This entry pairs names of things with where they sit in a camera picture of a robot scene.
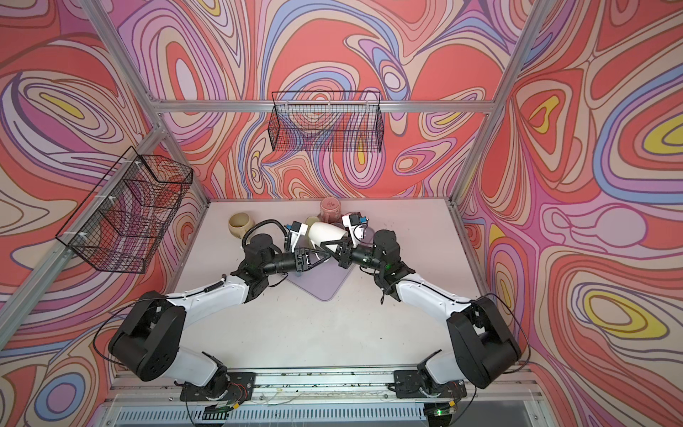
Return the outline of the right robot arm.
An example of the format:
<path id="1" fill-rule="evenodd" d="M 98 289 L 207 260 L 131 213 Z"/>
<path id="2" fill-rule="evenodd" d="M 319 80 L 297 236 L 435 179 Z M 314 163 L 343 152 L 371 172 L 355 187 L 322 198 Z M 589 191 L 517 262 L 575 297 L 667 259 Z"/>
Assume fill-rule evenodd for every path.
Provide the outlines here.
<path id="1" fill-rule="evenodd" d="M 384 296 L 425 312 L 448 329 L 452 350 L 438 350 L 417 366 L 424 392 L 459 381 L 485 389 L 521 359 L 519 343 L 496 304 L 486 296 L 449 293 L 417 274 L 402 260 L 394 231 L 377 231 L 370 247 L 355 244 L 348 235 L 314 242 L 342 268 L 355 264 L 371 270 Z"/>

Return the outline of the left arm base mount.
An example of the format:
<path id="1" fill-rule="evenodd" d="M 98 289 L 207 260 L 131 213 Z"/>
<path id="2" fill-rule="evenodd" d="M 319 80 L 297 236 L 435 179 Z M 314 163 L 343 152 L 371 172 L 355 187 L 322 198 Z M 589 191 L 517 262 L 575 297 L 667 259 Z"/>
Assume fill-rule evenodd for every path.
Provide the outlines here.
<path id="1" fill-rule="evenodd" d="M 218 373 L 203 387 L 185 383 L 182 386 L 180 401 L 210 402 L 227 401 L 243 403 L 251 400 L 254 393 L 256 373 L 237 371 Z"/>

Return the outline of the white mug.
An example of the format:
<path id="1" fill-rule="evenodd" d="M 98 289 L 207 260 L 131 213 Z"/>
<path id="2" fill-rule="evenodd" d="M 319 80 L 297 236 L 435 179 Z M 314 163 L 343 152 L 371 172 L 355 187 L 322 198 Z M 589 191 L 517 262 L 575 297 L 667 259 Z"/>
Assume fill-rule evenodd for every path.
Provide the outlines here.
<path id="1" fill-rule="evenodd" d="M 332 244 L 332 241 L 339 241 L 347 236 L 348 231 L 326 222 L 315 222 L 308 230 L 308 238 L 313 248 L 325 248 L 333 253 L 337 251 L 338 245 Z"/>

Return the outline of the beige speckled mug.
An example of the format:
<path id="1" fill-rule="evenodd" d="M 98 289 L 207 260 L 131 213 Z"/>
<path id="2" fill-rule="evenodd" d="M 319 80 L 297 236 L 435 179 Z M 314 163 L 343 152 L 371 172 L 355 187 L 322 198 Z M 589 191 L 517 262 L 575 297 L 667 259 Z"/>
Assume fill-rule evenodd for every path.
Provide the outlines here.
<path id="1" fill-rule="evenodd" d="M 231 215 L 228 220 L 229 232 L 235 238 L 242 239 L 247 231 L 254 227 L 254 219 L 244 212 L 235 213 Z"/>

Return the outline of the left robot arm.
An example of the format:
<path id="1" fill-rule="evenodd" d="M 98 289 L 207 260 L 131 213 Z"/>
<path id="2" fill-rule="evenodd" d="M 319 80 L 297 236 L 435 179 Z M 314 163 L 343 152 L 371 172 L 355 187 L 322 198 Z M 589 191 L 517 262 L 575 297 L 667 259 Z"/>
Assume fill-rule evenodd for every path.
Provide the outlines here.
<path id="1" fill-rule="evenodd" d="M 225 377 L 218 359 L 181 347 L 186 327 L 229 307 L 252 302 L 270 285 L 270 277 L 307 272 L 327 259 L 327 250 L 297 247 L 283 252 L 267 234 L 244 247 L 238 268 L 215 283 L 172 295 L 149 292 L 138 300 L 108 343 L 108 351 L 143 382 L 168 377 L 206 387 Z"/>

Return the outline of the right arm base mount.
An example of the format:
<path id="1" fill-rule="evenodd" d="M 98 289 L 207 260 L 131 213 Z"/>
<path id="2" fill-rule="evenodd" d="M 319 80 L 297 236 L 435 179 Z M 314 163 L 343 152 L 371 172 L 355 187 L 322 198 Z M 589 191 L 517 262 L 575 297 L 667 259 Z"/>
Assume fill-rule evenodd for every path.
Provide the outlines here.
<path id="1" fill-rule="evenodd" d="M 468 396 L 463 381 L 437 384 L 426 371 L 399 369 L 393 372 L 393 382 L 388 385 L 399 399 L 451 399 L 459 401 Z"/>

